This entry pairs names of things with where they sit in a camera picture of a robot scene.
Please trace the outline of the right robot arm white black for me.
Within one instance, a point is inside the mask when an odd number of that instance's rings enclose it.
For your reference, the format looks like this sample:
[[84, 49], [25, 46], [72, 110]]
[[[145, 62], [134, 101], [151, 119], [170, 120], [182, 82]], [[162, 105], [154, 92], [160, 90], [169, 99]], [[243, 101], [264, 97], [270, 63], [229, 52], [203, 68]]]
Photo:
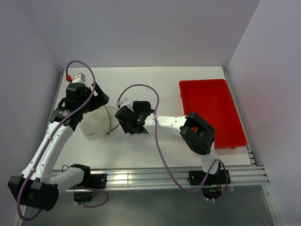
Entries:
[[204, 180], [215, 183], [219, 177], [219, 163], [215, 152], [215, 130], [195, 112], [186, 116], [156, 116], [154, 113], [135, 112], [123, 106], [115, 114], [125, 133], [166, 133], [181, 136], [189, 149], [200, 155]]

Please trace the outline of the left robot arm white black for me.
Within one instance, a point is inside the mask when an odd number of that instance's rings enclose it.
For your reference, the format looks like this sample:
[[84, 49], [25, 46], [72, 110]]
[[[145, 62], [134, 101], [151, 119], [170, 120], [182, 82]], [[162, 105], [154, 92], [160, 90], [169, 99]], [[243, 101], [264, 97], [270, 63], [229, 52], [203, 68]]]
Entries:
[[36, 154], [20, 176], [12, 176], [8, 187], [18, 204], [50, 211], [66, 190], [92, 184], [90, 168], [73, 164], [68, 170], [52, 177], [55, 163], [83, 115], [106, 105], [109, 97], [97, 83], [91, 88], [85, 83], [70, 83], [66, 96], [52, 112], [47, 132]]

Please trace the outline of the black bra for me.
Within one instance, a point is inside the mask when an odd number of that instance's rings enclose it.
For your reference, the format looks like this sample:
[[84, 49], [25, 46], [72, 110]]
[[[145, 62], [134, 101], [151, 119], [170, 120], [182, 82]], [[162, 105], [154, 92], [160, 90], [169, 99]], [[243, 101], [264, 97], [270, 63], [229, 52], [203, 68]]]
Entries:
[[154, 113], [148, 101], [134, 101], [132, 109], [134, 111], [133, 130], [137, 134], [148, 133], [144, 128], [146, 118]]

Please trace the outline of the white mesh laundry bag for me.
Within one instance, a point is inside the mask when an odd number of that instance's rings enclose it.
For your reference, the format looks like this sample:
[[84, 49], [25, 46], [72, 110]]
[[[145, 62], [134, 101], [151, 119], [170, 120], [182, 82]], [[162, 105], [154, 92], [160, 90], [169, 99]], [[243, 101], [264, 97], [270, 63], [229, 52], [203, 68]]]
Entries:
[[79, 127], [88, 140], [105, 138], [119, 126], [119, 121], [115, 118], [116, 107], [102, 106], [92, 112], [83, 115], [83, 120]]

